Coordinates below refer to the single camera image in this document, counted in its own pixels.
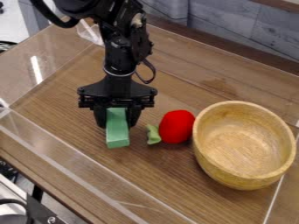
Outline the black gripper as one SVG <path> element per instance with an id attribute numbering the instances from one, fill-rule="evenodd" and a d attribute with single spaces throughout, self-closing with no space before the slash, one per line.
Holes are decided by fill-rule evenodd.
<path id="1" fill-rule="evenodd" d="M 155 106 L 157 90 L 132 80 L 129 76 L 105 75 L 96 83 L 77 88 L 79 107 L 93 109 L 100 128 L 107 127 L 107 109 L 127 108 L 128 127 L 136 126 L 141 111 Z"/>

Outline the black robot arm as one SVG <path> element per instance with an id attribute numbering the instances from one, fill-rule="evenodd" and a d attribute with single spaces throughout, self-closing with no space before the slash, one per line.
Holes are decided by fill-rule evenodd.
<path id="1" fill-rule="evenodd" d="M 141 111 L 155 105 L 157 90 L 152 82 L 139 75 L 136 68 L 155 66 L 147 60 L 153 53 L 153 42 L 147 31 L 144 6 L 137 0 L 53 0 L 56 7 L 69 17 L 61 20 L 43 0 L 29 0 L 41 15 L 60 28 L 68 29 L 89 18 L 99 26 L 105 47 L 104 78 L 77 88 L 79 106 L 93 111 L 100 128 L 108 124 L 108 110 L 125 110 L 125 122 L 133 127 Z"/>

